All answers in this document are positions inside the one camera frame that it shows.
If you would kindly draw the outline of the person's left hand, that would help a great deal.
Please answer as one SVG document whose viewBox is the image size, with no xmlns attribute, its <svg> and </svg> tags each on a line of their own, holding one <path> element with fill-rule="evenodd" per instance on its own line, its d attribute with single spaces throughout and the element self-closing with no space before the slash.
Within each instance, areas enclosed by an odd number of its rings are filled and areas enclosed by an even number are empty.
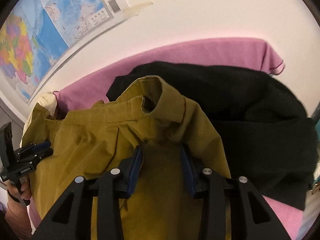
<svg viewBox="0 0 320 240">
<path fill-rule="evenodd" d="M 21 187 L 18 189 L 16 185 L 14 185 L 11 181 L 7 183 L 8 191 L 15 197 L 21 198 L 23 200 L 30 200 L 31 199 L 31 188 L 30 188 L 30 181 L 28 176 L 24 176 L 20 179 Z"/>
</svg>

